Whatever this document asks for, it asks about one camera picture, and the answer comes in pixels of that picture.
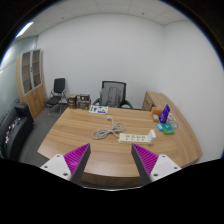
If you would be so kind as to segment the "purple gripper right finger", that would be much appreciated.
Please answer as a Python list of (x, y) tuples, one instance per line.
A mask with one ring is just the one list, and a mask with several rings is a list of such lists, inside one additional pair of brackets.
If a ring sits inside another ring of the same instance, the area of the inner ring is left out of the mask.
[(136, 144), (132, 145), (131, 154), (143, 186), (180, 170), (180, 167), (167, 155), (156, 155)]

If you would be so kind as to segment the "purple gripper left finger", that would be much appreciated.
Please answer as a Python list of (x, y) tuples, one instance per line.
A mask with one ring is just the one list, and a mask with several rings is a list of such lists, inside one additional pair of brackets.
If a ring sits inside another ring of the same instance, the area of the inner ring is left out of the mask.
[(90, 153), (90, 144), (85, 144), (65, 155), (56, 154), (42, 165), (41, 169), (79, 184)]

